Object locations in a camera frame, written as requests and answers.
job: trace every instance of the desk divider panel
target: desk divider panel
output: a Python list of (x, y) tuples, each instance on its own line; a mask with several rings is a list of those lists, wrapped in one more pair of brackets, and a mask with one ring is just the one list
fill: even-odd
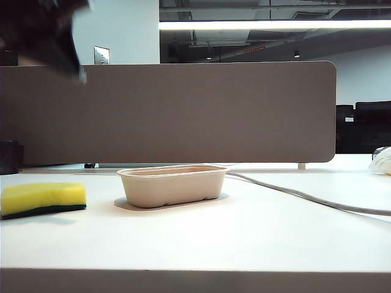
[(0, 139), (24, 163), (326, 162), (335, 154), (330, 62), (1, 67)]

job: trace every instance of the fluorescent light strip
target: fluorescent light strip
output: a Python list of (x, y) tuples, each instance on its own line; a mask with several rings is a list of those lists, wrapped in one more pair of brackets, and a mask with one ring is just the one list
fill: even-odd
[(163, 21), (162, 31), (232, 29), (380, 29), (391, 28), (391, 20), (259, 20), (259, 21)]

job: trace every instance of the yellow sponge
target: yellow sponge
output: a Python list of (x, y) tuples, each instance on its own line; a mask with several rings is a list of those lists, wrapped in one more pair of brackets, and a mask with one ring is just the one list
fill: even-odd
[(7, 186), (1, 194), (2, 219), (85, 208), (86, 190), (80, 183), (33, 183)]

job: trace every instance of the white wall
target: white wall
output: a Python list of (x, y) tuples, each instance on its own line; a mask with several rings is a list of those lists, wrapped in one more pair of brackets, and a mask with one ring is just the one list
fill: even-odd
[(93, 46), (110, 49), (110, 64), (160, 63), (158, 0), (93, 0), (78, 12), (73, 40), (82, 64), (93, 64)]
[(337, 104), (391, 101), (391, 45), (323, 56), (337, 67)]

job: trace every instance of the white plastic bag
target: white plastic bag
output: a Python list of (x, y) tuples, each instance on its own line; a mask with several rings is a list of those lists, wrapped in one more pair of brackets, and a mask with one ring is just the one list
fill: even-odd
[(391, 147), (382, 150), (368, 168), (375, 174), (391, 175)]

